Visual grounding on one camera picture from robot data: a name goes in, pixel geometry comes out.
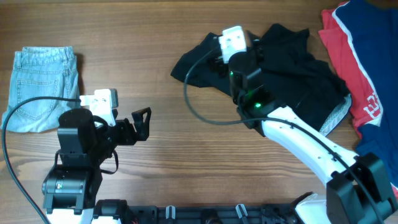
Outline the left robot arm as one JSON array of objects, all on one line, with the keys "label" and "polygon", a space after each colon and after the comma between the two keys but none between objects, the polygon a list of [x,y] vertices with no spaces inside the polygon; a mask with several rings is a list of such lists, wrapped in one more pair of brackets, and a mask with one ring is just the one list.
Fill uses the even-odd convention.
[{"label": "left robot arm", "polygon": [[100,165],[117,158],[117,146],[133,146],[149,137],[151,109],[132,113],[108,124],[85,108],[73,109],[59,117],[54,165],[46,176],[42,192],[44,209],[51,223],[91,223],[98,219],[96,195],[103,174],[113,174]]}]

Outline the black shorts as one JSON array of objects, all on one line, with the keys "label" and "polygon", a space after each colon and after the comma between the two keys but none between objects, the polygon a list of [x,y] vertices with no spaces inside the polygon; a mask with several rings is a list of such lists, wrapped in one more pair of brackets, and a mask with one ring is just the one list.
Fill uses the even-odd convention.
[{"label": "black shorts", "polygon": [[[345,81],[307,50],[309,34],[307,29],[295,32],[273,24],[261,37],[245,34],[246,52],[256,55],[266,90],[326,136],[346,116],[352,100]],[[221,35],[209,33],[183,54],[171,76],[185,85],[213,87],[231,97],[229,78],[212,76],[207,66],[210,54],[221,53]]]}]

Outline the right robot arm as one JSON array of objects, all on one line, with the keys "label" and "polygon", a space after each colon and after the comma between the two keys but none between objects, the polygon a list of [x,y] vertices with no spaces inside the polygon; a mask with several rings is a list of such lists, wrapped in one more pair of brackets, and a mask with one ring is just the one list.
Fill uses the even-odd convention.
[{"label": "right robot arm", "polygon": [[382,161],[373,153],[359,156],[302,121],[266,90],[254,53],[220,53],[212,63],[229,78],[240,121],[284,146],[326,188],[298,199],[289,222],[383,223],[397,211]]}]

